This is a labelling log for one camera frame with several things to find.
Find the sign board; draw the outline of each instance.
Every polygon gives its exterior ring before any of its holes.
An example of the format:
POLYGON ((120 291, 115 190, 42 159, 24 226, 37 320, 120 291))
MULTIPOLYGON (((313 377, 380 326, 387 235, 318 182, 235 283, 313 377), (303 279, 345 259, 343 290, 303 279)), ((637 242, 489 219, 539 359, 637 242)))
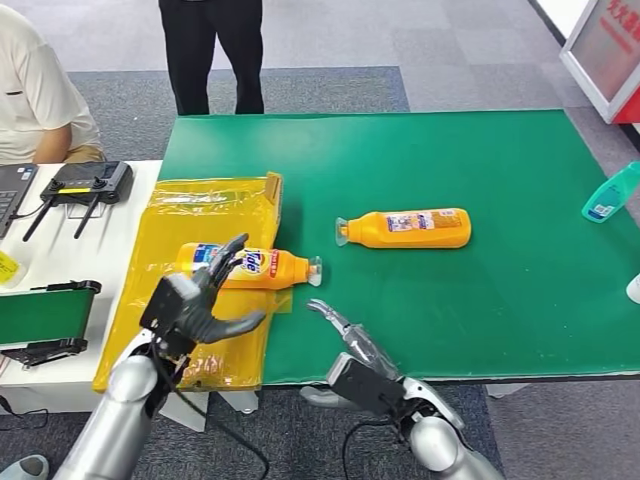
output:
POLYGON ((640 0, 590 1, 560 58, 608 123, 640 122, 640 0))

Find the laptop keyboard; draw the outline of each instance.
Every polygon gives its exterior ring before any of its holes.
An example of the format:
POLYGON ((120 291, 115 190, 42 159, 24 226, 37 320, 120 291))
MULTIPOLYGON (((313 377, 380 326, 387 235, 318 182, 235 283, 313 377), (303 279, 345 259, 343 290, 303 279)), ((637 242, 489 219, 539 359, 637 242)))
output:
POLYGON ((8 218, 11 212, 9 210, 9 207, 11 206, 11 202, 14 201, 14 198, 18 192, 3 192, 0 191, 0 224, 4 225, 8 218))

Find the green mat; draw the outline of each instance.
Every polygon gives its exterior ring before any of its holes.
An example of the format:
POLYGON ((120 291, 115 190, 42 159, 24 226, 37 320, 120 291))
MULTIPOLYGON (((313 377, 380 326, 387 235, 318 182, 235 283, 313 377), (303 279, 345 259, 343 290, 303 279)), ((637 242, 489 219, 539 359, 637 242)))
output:
POLYGON ((626 211, 580 208, 605 176, 562 111, 179 118, 160 179, 284 175, 276 246, 322 256, 271 327, 264 383, 323 379, 345 350, 307 311, 363 323, 404 372, 494 378, 640 371, 640 271, 626 211), (339 248, 337 216, 461 207, 460 250, 339 248))

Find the yellow sticker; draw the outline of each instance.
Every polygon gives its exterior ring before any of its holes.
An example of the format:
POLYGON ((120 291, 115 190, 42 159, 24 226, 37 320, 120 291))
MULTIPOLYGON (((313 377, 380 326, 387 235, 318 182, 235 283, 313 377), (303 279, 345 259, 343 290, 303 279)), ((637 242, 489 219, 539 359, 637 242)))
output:
POLYGON ((14 278, 20 265, 13 258, 0 252, 0 284, 7 283, 14 278))
POLYGON ((91 191, 91 188, 63 188, 58 193, 88 193, 91 191))

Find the laptop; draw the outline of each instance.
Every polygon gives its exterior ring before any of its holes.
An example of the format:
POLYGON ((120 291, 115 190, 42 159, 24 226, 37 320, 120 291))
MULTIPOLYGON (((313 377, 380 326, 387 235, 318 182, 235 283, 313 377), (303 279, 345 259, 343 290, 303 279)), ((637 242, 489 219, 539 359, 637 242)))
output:
POLYGON ((37 170, 32 163, 0 165, 0 239, 7 235, 37 170))

